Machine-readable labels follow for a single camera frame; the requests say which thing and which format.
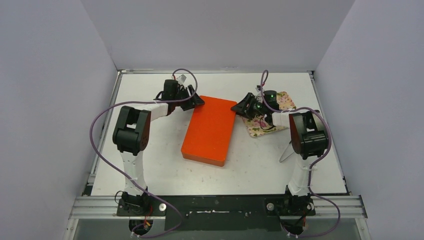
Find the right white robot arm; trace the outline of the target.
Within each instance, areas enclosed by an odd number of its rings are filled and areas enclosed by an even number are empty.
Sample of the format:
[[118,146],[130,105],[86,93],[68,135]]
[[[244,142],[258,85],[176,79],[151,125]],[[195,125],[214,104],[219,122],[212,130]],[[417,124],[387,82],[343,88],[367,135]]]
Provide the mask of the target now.
[[249,92],[231,110],[247,120],[259,117],[270,127],[286,127],[290,130],[296,164],[287,185],[291,195],[282,202],[287,213],[297,213],[303,207],[300,197],[311,193],[311,178],[316,161],[325,157],[331,148],[328,126],[321,114],[309,107],[281,110],[275,90],[265,90],[257,96]]

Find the orange cookie tin box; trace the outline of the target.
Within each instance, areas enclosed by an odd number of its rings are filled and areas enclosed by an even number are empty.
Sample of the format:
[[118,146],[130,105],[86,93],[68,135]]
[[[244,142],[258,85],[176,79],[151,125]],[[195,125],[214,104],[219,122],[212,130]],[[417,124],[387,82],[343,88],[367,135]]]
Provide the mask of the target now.
[[194,149],[182,150],[182,156],[184,159],[223,167],[227,159],[227,153],[224,151],[195,151]]

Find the floral tray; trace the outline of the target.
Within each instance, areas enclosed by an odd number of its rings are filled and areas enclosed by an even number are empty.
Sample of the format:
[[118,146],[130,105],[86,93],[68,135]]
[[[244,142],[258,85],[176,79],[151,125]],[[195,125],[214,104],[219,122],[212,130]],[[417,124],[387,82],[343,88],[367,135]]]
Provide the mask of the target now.
[[[280,110],[296,109],[296,105],[286,91],[276,93],[276,101]],[[274,132],[279,132],[288,129],[288,126],[271,126],[265,122],[262,115],[257,115],[253,119],[241,117],[247,133],[252,138],[258,138]]]

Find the orange tin lid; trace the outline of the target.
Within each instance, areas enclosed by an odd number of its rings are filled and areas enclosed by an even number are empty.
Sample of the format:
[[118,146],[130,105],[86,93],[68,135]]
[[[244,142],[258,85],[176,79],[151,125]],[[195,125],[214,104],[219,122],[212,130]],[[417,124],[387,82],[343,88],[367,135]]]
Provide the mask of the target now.
[[233,100],[202,95],[204,105],[196,106],[192,113],[182,150],[223,151],[226,158],[230,147],[236,113]]

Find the metal tongs with black tips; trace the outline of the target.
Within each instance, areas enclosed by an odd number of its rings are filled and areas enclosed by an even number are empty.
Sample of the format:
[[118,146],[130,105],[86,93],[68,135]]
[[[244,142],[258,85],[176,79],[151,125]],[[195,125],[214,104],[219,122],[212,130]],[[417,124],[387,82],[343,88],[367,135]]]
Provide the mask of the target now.
[[293,155],[295,153],[293,146],[292,146],[292,141],[290,141],[288,143],[288,145],[285,147],[283,153],[281,154],[278,162],[279,163],[283,163],[284,161],[286,161],[291,155]]

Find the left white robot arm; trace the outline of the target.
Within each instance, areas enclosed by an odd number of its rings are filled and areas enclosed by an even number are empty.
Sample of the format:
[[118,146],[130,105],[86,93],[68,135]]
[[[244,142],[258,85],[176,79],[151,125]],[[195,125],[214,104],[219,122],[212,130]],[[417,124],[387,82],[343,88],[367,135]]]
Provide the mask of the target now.
[[130,209],[137,215],[145,214],[150,202],[143,197],[148,189],[144,177],[143,153],[148,146],[151,122],[169,116],[177,107],[183,111],[202,106],[205,101],[193,85],[184,85],[181,80],[167,79],[159,98],[141,109],[124,105],[120,108],[112,134],[112,142],[120,152],[125,173],[124,192],[134,198]]

